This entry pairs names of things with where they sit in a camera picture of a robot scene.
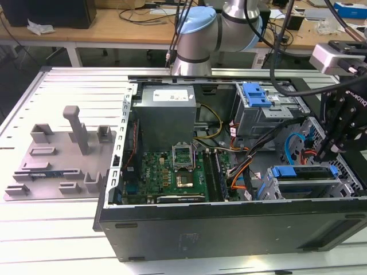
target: gray power supply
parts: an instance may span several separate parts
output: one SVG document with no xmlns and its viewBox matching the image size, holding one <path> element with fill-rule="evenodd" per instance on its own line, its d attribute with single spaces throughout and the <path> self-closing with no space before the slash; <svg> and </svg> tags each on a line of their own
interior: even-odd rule
<svg viewBox="0 0 367 275">
<path fill-rule="evenodd" d="M 193 86 L 145 86 L 134 110 L 143 129 L 145 151 L 168 151 L 172 144 L 192 142 L 196 117 Z"/>
</svg>

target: metal table surface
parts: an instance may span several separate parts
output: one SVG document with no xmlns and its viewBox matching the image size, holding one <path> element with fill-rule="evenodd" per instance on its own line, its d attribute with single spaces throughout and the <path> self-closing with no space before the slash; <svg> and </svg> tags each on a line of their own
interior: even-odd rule
<svg viewBox="0 0 367 275">
<path fill-rule="evenodd" d="M 0 126 L 0 190 L 12 180 L 35 123 L 67 131 L 66 104 L 79 105 L 88 129 L 116 127 L 127 75 L 164 75 L 165 69 L 53 68 L 40 72 Z M 268 76 L 268 70 L 216 69 L 214 75 Z M 317 71 L 278 70 L 312 88 L 336 80 Z M 120 263 L 104 233 L 92 230 L 97 199 L 0 202 L 0 274 L 366 274 L 367 229 L 330 252 Z"/>
</svg>

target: blue box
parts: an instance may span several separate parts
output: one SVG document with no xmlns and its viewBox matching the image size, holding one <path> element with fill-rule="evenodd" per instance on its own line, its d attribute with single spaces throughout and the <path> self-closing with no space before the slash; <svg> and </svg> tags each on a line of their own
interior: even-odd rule
<svg viewBox="0 0 367 275">
<path fill-rule="evenodd" d="M 346 6 L 342 3 L 335 3 L 334 8 L 343 18 L 367 19 L 367 6 L 362 4 L 352 4 Z"/>
</svg>

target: floor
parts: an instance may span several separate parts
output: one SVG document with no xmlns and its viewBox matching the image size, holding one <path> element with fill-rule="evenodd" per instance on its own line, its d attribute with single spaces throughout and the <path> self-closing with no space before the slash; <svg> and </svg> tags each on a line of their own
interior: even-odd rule
<svg viewBox="0 0 367 275">
<path fill-rule="evenodd" d="M 52 53 L 51 48 L 27 47 L 29 53 L 40 65 L 46 65 L 46 58 Z M 0 61 L 0 124 L 22 96 L 28 85 L 39 71 L 38 65 L 18 47 L 18 58 Z M 84 66 L 93 67 L 163 67 L 165 65 L 164 50 L 153 50 L 150 60 L 146 57 L 146 50 L 119 50 L 120 62 L 115 63 L 112 49 L 107 49 L 108 56 L 103 56 L 101 49 L 80 49 Z M 253 53 L 226 53 L 222 68 L 251 68 Z M 212 68 L 217 68 L 218 53 L 211 56 Z M 51 66 L 70 66 L 66 52 L 56 56 L 50 62 Z M 312 69 L 307 60 L 294 61 L 283 59 L 278 64 L 280 69 Z"/>
</svg>

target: table leg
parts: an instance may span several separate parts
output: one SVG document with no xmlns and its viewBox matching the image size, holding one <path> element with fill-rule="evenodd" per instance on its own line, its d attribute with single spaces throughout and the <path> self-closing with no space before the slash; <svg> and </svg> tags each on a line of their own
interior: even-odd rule
<svg viewBox="0 0 367 275">
<path fill-rule="evenodd" d="M 18 57 L 18 53 L 15 51 L 14 46 L 3 46 L 4 50 L 10 55 L 11 58 L 15 59 Z"/>
<path fill-rule="evenodd" d="M 218 62 L 217 62 L 219 66 L 223 65 L 223 60 L 224 60 L 224 52 L 219 52 Z"/>
<path fill-rule="evenodd" d="M 120 62 L 119 49 L 112 49 L 112 52 L 114 53 L 114 60 L 115 60 L 115 63 Z"/>
<path fill-rule="evenodd" d="M 67 51 L 71 65 L 73 67 L 83 67 L 78 49 L 74 47 L 67 47 Z"/>
<path fill-rule="evenodd" d="M 268 49 L 264 48 L 264 49 L 256 49 L 256 53 L 255 53 L 255 58 L 253 59 L 253 63 L 252 63 L 252 69 L 261 69 L 263 64 L 264 64 L 264 60 L 265 57 L 268 53 Z"/>
</svg>

